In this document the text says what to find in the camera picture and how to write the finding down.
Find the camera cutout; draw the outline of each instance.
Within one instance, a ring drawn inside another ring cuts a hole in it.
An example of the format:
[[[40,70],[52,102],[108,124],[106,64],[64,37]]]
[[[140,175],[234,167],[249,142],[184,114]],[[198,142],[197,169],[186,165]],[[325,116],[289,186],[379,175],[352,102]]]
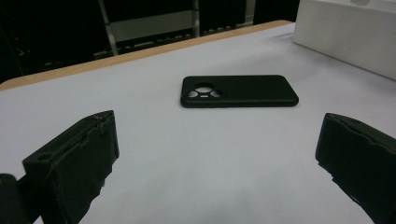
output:
[[[222,92],[215,91],[210,83],[198,83],[194,86],[194,90],[189,92],[190,98],[219,98],[222,95]]]

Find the wooden table edge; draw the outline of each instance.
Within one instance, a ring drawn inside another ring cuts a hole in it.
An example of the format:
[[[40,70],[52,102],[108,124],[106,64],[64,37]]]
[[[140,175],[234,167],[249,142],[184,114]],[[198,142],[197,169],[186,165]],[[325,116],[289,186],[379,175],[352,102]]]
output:
[[[67,77],[76,75],[83,72],[88,72],[94,69],[108,67],[114,64],[126,63],[137,59],[146,58],[149,56],[154,56],[157,54],[169,52],[176,49],[184,49],[191,46],[196,46],[216,40],[221,40],[233,36],[245,35],[249,33],[259,32],[266,29],[275,28],[277,26],[282,26],[286,24],[290,24],[290,21],[270,21],[263,24],[253,25],[245,28],[235,29],[223,33],[218,33],[214,35],[206,35],[194,39],[189,39],[185,41],[180,41],[168,45],[163,45],[159,47],[155,47],[152,49],[143,49],[131,53],[121,54],[118,56],[105,58],[101,60],[91,61],[88,63],[80,63],[72,66],[67,66],[64,68],[54,69],[47,72],[32,74],[24,77],[15,77],[10,80],[7,80],[0,84],[0,91],[9,90],[21,86],[26,86],[30,84],[34,84],[37,82],[42,82],[46,80],[55,79],[58,77]]]

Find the white cardboard box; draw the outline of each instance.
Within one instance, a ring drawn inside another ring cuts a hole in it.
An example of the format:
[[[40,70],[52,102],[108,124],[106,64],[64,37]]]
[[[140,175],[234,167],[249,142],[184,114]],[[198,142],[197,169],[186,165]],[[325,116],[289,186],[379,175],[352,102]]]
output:
[[[396,0],[302,0],[293,40],[396,79]]]

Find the white tabletop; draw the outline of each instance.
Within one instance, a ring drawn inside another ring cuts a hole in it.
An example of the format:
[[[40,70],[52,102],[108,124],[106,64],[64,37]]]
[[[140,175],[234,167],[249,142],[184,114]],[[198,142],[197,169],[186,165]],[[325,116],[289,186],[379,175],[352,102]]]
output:
[[[294,24],[0,91],[0,171],[115,111],[120,158],[81,223],[373,223],[318,166],[325,113],[396,136],[396,81],[292,42]],[[284,76],[295,107],[186,109],[185,76]]]

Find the black phone case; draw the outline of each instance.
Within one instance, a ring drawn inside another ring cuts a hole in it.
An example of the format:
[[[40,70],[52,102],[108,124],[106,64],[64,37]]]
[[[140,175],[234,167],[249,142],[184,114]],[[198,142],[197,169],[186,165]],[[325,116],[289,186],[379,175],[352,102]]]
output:
[[[185,77],[180,102],[187,108],[294,106],[299,98],[279,75]]]

